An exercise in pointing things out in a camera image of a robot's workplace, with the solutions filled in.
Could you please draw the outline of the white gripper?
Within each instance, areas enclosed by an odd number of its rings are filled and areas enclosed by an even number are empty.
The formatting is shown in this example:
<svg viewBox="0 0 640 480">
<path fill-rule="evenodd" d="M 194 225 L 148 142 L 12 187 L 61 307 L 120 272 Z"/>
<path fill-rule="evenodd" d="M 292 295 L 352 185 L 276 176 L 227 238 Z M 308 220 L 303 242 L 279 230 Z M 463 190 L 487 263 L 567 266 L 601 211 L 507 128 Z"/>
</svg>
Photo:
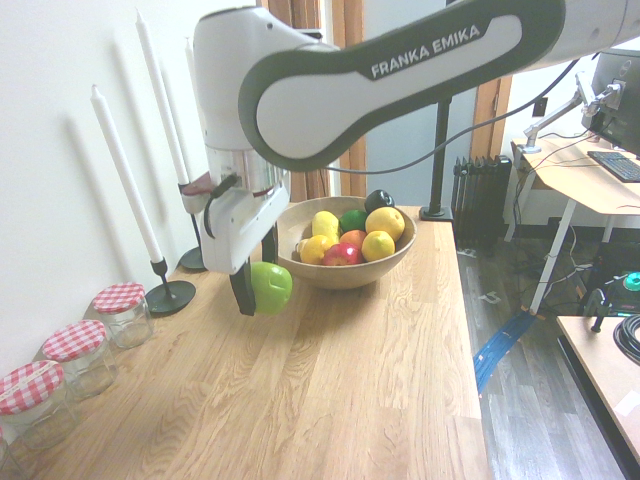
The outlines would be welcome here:
<svg viewBox="0 0 640 480">
<path fill-rule="evenodd" d="M 288 203 L 289 191 L 285 183 L 276 184 L 261 197 L 255 197 L 249 190 L 232 187 L 211 200 L 202 214 L 200 235 L 204 266 L 209 271 L 231 275 L 232 290 L 243 315 L 254 316 L 256 313 L 251 261 L 247 259 L 261 242 L 262 261 L 278 263 L 276 222 Z"/>
</svg>

